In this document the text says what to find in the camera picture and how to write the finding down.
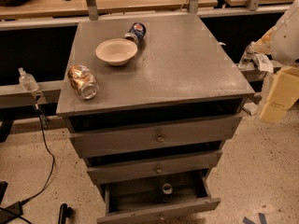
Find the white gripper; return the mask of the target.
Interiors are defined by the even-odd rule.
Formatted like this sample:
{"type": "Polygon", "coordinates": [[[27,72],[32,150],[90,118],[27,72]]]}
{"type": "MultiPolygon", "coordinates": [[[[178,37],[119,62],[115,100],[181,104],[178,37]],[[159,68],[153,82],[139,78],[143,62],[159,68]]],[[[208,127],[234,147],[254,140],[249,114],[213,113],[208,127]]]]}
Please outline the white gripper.
{"type": "MultiPolygon", "coordinates": [[[[257,53],[271,55],[284,65],[299,65],[299,0],[295,0],[252,49],[257,53]]],[[[277,123],[299,100],[299,68],[282,67],[274,74],[260,119],[266,123],[277,123]]]]}

